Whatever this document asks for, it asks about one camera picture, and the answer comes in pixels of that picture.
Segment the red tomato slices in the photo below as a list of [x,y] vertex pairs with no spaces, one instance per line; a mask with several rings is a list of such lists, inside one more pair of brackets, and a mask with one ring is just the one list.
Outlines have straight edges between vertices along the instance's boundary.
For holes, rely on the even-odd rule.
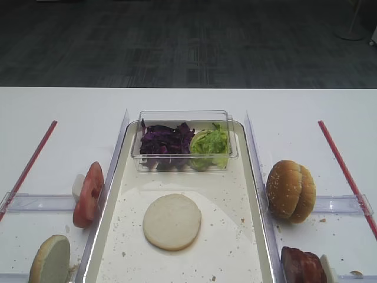
[[92,224],[98,207],[98,199],[104,187],[104,176],[98,162],[94,162],[84,179],[79,200],[73,212],[73,224],[86,229]]

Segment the brown meat patties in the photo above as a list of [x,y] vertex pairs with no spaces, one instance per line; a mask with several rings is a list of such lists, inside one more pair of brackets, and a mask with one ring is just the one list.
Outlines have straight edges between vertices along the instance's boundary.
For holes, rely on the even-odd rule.
[[327,282],[319,257],[311,252],[284,246],[281,252],[281,263],[288,283]]

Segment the white pusher block behind patties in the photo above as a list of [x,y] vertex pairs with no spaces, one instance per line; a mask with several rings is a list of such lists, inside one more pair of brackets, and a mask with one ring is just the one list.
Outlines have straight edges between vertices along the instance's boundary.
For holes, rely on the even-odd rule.
[[325,254],[320,257],[320,263],[326,274],[327,283],[338,283],[338,275],[336,274],[335,269],[331,268],[329,260]]

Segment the clear plastic salad container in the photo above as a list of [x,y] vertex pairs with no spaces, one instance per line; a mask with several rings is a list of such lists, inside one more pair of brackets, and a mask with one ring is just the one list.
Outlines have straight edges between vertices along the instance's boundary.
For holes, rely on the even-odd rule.
[[[229,145],[229,153],[228,154],[164,154],[164,155],[157,155],[157,154],[141,154],[140,147],[141,147],[141,138],[143,136],[141,120],[144,119],[145,125],[153,126],[156,124],[164,125],[167,127],[171,127],[175,129],[181,123],[186,122],[189,128],[195,129],[195,134],[198,132],[205,130],[205,129],[212,129],[212,123],[219,123],[225,132],[228,134],[228,145]],[[139,114],[138,122],[135,124],[135,133],[133,137],[133,143],[130,151],[130,155],[135,161],[135,165],[137,170],[145,171],[145,172],[183,172],[183,171],[197,171],[197,172],[205,172],[209,170],[220,170],[216,167],[216,165],[210,166],[205,171],[198,171],[190,166],[190,160],[198,157],[227,157],[228,162],[231,159],[234,159],[238,156],[238,148],[237,148],[237,141],[236,141],[236,133],[234,129],[234,123],[232,117],[224,110],[187,110],[187,111],[142,111]],[[181,169],[177,170],[175,167],[172,168],[170,171],[158,171],[156,170],[156,166],[154,166],[151,170],[141,163],[143,162],[142,159],[148,158],[184,158],[187,159],[186,165]]]

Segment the red strip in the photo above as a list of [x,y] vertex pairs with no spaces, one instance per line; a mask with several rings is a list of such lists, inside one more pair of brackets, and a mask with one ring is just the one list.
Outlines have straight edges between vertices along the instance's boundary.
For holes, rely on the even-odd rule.
[[2,220],[6,214],[6,208],[11,204],[13,201],[15,195],[18,193],[21,185],[23,184],[24,180],[26,179],[29,171],[31,170],[32,166],[34,165],[36,159],[38,158],[39,154],[41,153],[42,149],[44,148],[46,142],[50,138],[52,132],[54,131],[56,125],[58,122],[56,120],[53,120],[44,134],[43,138],[41,139],[40,143],[38,144],[37,148],[35,149],[33,155],[29,159],[28,163],[26,164],[25,168],[23,169],[20,177],[16,181],[15,185],[13,186],[12,190],[9,192],[7,197],[4,197],[4,204],[1,206],[1,217],[0,220]]
[[336,147],[336,144],[333,141],[325,123],[322,120],[319,120],[318,125],[319,125],[319,127],[320,127],[320,129],[321,129],[321,131],[322,131],[322,133],[323,133],[323,135],[324,135],[324,137],[325,137],[335,159],[337,160],[338,165],[339,165],[344,177],[346,178],[346,180],[348,182],[348,185],[350,186],[353,194],[356,196],[356,199],[359,203],[359,206],[362,208],[365,219],[366,219],[374,237],[376,238],[376,222],[373,219],[371,209],[367,206],[366,201],[362,197],[362,194],[361,194],[360,190],[358,189],[350,171],[348,170],[348,167],[347,167],[346,163],[344,162],[338,148]]

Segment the left red strip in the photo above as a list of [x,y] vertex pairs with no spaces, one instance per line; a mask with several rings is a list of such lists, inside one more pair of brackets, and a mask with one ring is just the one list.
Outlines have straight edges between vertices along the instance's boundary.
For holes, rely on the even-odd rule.
[[15,185],[13,186],[12,190],[9,192],[7,197],[4,197],[4,204],[1,206],[1,217],[0,220],[2,220],[6,214],[6,208],[11,204],[13,201],[15,195],[18,193],[21,185],[23,184],[24,180],[26,179],[29,171],[31,170],[32,166],[34,165],[36,159],[38,158],[39,154],[41,153],[42,149],[44,148],[46,142],[50,138],[52,132],[54,131],[56,125],[58,122],[56,120],[53,120],[44,134],[43,138],[41,139],[40,143],[38,144],[37,148],[35,149],[33,155],[29,159],[28,163],[26,164],[25,168],[23,169],[20,177],[16,181]]

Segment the bun half standing left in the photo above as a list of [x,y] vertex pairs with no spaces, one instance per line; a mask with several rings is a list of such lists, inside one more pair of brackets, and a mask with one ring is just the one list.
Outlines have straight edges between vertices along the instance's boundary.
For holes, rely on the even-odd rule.
[[70,243],[64,235],[45,240],[33,260],[28,282],[66,282],[70,265]]

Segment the left clear long rail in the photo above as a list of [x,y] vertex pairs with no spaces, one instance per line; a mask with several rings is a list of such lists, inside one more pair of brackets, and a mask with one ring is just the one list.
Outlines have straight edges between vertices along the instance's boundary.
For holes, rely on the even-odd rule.
[[106,238],[111,225],[112,213],[116,203],[116,196],[112,194],[111,189],[129,122],[129,113],[126,111],[105,178],[104,188],[99,197],[94,223],[90,228],[87,243],[74,282],[97,281],[101,259],[106,245]]

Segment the clear long rail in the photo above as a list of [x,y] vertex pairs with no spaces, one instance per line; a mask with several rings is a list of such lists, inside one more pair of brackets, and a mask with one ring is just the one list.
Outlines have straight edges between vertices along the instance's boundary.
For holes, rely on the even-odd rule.
[[279,248],[276,242],[274,220],[272,219],[272,216],[268,210],[266,186],[264,184],[262,170],[260,168],[260,157],[257,149],[256,138],[254,136],[254,129],[248,111],[246,112],[244,126],[249,146],[249,156],[253,170],[260,218],[263,227],[264,245],[267,252],[269,274],[272,282],[286,282],[285,273],[280,261]]
[[94,223],[90,228],[87,243],[74,282],[97,281],[101,259],[106,245],[106,238],[111,225],[112,213],[116,203],[116,196],[112,194],[111,189],[129,122],[129,113],[126,111],[105,178],[104,188],[99,197]]

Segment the right clear long rail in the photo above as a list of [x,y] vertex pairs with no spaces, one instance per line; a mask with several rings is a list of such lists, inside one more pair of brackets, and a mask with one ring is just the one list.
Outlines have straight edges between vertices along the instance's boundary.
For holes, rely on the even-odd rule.
[[272,216],[268,210],[266,186],[264,184],[262,170],[260,168],[260,157],[257,149],[256,138],[254,136],[254,129],[248,111],[246,112],[244,126],[249,146],[249,156],[253,170],[260,218],[263,227],[264,245],[267,252],[269,274],[272,282],[286,282],[285,273],[280,261],[279,248],[276,242],[274,220],[272,219]]

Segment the upper right clear slider rail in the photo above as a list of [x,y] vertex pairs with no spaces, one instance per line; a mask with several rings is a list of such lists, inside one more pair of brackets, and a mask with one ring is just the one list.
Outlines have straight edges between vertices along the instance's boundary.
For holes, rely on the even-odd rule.
[[312,213],[372,216],[373,209],[365,195],[317,196]]

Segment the clear slider rail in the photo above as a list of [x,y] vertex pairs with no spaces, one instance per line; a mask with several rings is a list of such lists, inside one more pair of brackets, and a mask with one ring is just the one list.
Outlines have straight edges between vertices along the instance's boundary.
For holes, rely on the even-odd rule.
[[348,274],[338,275],[340,283],[377,283],[376,275]]
[[76,206],[72,195],[35,195],[7,192],[1,212],[72,212]]
[[0,283],[28,283],[29,274],[0,273]]
[[372,216],[373,209],[365,195],[317,196],[312,213]]

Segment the upper left clear slider rail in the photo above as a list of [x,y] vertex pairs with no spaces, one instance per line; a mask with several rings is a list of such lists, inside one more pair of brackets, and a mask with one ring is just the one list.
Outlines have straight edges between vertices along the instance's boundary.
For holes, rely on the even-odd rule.
[[76,206],[72,195],[35,195],[7,192],[1,212],[72,212]]

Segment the lower right clear slider rail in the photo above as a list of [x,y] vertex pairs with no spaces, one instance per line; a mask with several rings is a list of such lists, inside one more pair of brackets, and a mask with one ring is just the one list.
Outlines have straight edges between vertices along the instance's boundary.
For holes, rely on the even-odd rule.
[[377,283],[376,275],[348,274],[338,275],[340,283]]

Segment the lower left clear slider rail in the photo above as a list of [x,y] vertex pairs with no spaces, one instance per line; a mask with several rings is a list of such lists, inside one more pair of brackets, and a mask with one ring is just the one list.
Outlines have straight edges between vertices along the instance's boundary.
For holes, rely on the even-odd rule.
[[28,283],[29,274],[0,273],[0,283]]

